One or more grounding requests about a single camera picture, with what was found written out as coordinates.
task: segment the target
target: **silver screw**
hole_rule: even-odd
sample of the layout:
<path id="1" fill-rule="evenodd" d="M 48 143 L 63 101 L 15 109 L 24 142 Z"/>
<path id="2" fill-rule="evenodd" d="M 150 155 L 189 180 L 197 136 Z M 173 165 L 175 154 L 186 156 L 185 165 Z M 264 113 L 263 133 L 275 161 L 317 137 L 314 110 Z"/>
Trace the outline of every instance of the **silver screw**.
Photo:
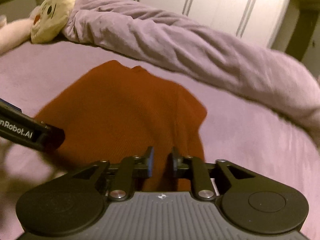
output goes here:
<path id="1" fill-rule="evenodd" d="M 198 195 L 203 198 L 211 198 L 214 196 L 214 193 L 211 190 L 204 189 L 200 190 Z"/>
<path id="2" fill-rule="evenodd" d="M 123 190 L 113 190 L 110 192 L 110 196 L 113 198 L 123 198 L 126 195 L 126 192 Z"/>

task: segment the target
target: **plush toy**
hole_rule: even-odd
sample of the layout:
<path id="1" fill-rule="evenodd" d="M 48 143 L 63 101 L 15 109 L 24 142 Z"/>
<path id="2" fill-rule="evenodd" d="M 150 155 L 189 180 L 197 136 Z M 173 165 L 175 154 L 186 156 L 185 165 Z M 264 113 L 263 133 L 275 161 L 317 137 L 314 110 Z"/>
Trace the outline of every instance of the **plush toy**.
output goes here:
<path id="1" fill-rule="evenodd" d="M 52 41 L 67 24 L 76 0 L 44 0 L 29 18 L 7 24 L 0 16 L 0 55 L 31 38 L 32 43 Z"/>

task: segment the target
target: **mattress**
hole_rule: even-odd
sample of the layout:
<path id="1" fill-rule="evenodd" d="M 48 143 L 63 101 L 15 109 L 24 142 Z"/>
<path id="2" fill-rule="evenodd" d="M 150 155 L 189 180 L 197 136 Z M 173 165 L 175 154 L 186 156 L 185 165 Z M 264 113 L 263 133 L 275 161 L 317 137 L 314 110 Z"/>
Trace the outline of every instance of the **mattress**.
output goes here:
<path id="1" fill-rule="evenodd" d="M 302 192 L 310 211 L 301 232 L 312 240 L 320 239 L 317 148 L 305 130 L 260 103 L 182 73 L 66 40 L 46 45 L 26 42 L 0 57 L 0 97 L 34 116 L 90 69 L 109 60 L 129 68 L 140 65 L 151 74 L 188 89 L 208 112 L 199 131 L 206 161 L 227 159 Z M 4 139 L 0 155 L 0 239 L 11 240 L 23 232 L 15 215 L 17 199 L 26 190 L 51 179 L 56 170 L 36 151 Z"/>

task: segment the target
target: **black eye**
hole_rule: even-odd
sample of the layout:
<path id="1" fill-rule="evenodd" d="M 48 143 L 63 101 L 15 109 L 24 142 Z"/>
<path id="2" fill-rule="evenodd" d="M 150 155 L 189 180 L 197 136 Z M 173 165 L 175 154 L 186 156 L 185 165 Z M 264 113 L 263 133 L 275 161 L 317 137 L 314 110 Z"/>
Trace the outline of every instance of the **black eye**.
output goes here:
<path id="1" fill-rule="evenodd" d="M 51 11 L 52 11 L 52 6 L 50 5 L 49 8 L 48 8 L 47 14 L 50 14 Z"/>

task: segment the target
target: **orange sweater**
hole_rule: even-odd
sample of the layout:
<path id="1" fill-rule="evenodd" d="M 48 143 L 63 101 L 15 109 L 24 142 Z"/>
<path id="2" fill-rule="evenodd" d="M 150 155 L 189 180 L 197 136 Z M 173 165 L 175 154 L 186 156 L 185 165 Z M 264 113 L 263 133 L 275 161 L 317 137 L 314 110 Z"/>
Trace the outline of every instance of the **orange sweater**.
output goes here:
<path id="1" fill-rule="evenodd" d="M 35 119 L 65 131 L 64 143 L 50 158 L 68 168 L 96 160 L 120 163 L 153 146 L 153 176 L 143 190 L 166 191 L 189 190 L 183 181 L 174 188 L 164 168 L 173 146 L 182 155 L 204 157 L 198 129 L 205 116 L 205 108 L 182 86 L 113 60 L 82 76 Z"/>

